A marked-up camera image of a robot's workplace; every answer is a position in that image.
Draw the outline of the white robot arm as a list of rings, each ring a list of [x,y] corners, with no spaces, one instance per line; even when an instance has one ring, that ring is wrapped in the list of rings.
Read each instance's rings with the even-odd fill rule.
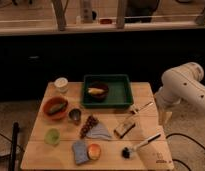
[[[166,70],[162,76],[162,86],[154,94],[160,125],[170,119],[170,107],[186,100],[205,113],[205,86],[201,84],[204,70],[196,62],[188,62]]]

